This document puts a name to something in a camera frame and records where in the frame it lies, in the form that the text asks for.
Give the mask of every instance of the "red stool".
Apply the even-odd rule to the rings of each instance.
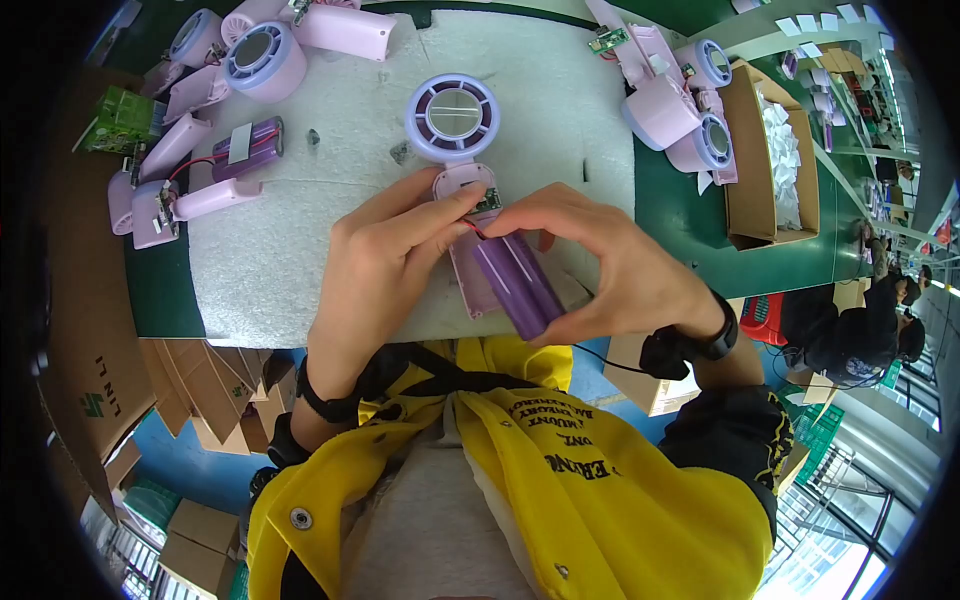
[[[780,310],[783,308],[783,292],[747,298],[740,317],[740,328],[751,340],[774,346],[786,346],[786,338],[780,333]]]

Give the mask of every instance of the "right hand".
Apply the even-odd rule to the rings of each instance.
[[[579,243],[600,259],[596,297],[551,323],[530,342],[534,346],[576,344],[668,325],[688,337],[709,340],[723,328],[723,310],[706,284],[619,208],[551,183],[504,208],[484,234],[500,237],[518,229],[543,229]]]

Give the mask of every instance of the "yellow jacket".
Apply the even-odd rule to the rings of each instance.
[[[439,343],[430,347],[450,356]],[[773,496],[773,475],[792,443],[789,420],[772,394],[748,389],[749,397],[759,394],[761,404],[774,407],[764,414],[769,443],[755,452],[762,455],[758,463],[744,465],[750,481],[709,468],[715,457],[707,457],[705,467],[678,468],[630,424],[565,394],[569,347],[533,350],[517,336],[470,338],[459,341],[455,361],[466,372],[506,373],[538,386],[460,390],[453,402],[468,460],[489,478],[488,503],[492,494],[493,504],[501,501],[512,513],[541,596],[753,595],[772,549],[771,500],[763,491]],[[446,394],[399,393],[430,378],[411,365],[385,401],[361,405],[361,426],[329,440],[266,486],[252,507],[247,542],[252,600],[279,597],[291,551],[328,597],[340,596],[341,509],[362,498],[387,459],[443,413]],[[684,411],[692,415],[696,402],[715,403],[718,397],[730,403],[727,396],[703,393]],[[385,411],[395,405],[400,409]],[[706,410],[693,421],[694,428],[707,428],[703,435],[689,438],[686,425],[680,430],[684,411],[677,431],[668,429],[665,442],[671,435],[679,440],[667,444],[681,456],[675,460],[688,463],[685,454],[696,454],[704,436],[716,434],[713,422],[724,417]],[[310,515],[309,528],[294,526],[295,509]]]

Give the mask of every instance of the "white foam pad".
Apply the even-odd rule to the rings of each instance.
[[[587,48],[593,32],[553,21],[493,12],[434,11],[417,31],[406,14],[386,62],[305,48],[300,87],[275,105],[240,93],[201,111],[215,125],[193,156],[207,156],[233,128],[280,115],[285,156],[245,180],[262,180],[255,201],[190,221],[190,268],[211,342],[250,348],[306,343],[320,295],[333,223],[408,173],[390,150],[402,142],[410,95],[428,78],[461,72],[484,81],[500,104],[500,132],[477,159],[495,173],[510,204],[553,181],[634,213],[634,144],[620,116],[623,76]],[[320,144],[311,147],[314,129]],[[583,181],[584,160],[588,182]],[[210,167],[191,167],[191,187],[211,183]],[[567,305],[596,290],[596,259],[558,240],[544,270]],[[471,321],[448,258],[435,269],[420,304],[395,341],[513,332],[502,314]]]

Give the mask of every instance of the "green box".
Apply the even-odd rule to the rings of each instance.
[[[160,138],[166,112],[167,105],[162,102],[111,85],[97,103],[77,146],[88,151],[132,154],[136,142]]]

